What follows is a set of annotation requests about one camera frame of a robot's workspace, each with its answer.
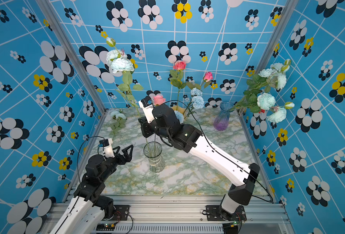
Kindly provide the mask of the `clear ribbed glass vase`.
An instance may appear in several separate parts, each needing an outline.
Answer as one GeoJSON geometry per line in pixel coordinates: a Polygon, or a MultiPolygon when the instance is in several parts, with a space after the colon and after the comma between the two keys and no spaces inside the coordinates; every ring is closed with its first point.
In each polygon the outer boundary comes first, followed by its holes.
{"type": "Polygon", "coordinates": [[[148,158],[149,168],[153,173],[159,173],[165,168],[162,152],[162,145],[156,141],[149,142],[144,146],[143,153],[148,158]]]}

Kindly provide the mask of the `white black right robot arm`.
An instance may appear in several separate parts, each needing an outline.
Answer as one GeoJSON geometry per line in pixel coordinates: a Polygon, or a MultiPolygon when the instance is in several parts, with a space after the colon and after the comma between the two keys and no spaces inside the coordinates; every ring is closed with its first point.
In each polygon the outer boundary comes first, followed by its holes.
{"type": "Polygon", "coordinates": [[[143,136],[156,135],[165,145],[196,156],[225,175],[232,185],[221,200],[219,216],[224,220],[244,217],[240,209],[250,202],[260,167],[229,155],[212,143],[203,130],[181,123],[167,105],[154,106],[148,99],[138,104],[145,115],[138,120],[143,136]]]}

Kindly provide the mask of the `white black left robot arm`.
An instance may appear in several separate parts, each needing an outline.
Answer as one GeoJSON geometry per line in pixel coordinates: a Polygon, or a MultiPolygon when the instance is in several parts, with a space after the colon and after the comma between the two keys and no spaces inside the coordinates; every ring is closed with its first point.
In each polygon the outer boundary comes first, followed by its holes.
{"type": "Polygon", "coordinates": [[[133,145],[121,150],[113,148],[113,157],[106,158],[96,154],[89,158],[85,174],[74,192],[67,209],[50,231],[52,234],[89,234],[102,220],[109,220],[114,227],[122,219],[126,220],[125,209],[120,211],[114,206],[114,200],[103,196],[105,181],[119,165],[132,160],[133,145]]]}

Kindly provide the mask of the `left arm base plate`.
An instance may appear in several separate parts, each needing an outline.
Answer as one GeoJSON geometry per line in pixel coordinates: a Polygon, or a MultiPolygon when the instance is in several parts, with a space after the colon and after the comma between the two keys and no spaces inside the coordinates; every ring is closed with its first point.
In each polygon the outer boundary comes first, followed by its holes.
{"type": "Polygon", "coordinates": [[[113,205],[111,208],[105,208],[103,220],[126,221],[130,211],[130,205],[113,205]]]}

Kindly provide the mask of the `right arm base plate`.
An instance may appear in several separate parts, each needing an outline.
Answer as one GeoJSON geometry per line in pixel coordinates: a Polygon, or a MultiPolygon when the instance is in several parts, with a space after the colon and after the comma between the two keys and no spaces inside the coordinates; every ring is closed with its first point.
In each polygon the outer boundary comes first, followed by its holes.
{"type": "Polygon", "coordinates": [[[207,217],[207,221],[246,221],[246,213],[244,206],[240,205],[236,209],[235,213],[229,214],[221,209],[220,205],[207,205],[202,214],[207,217]]]}

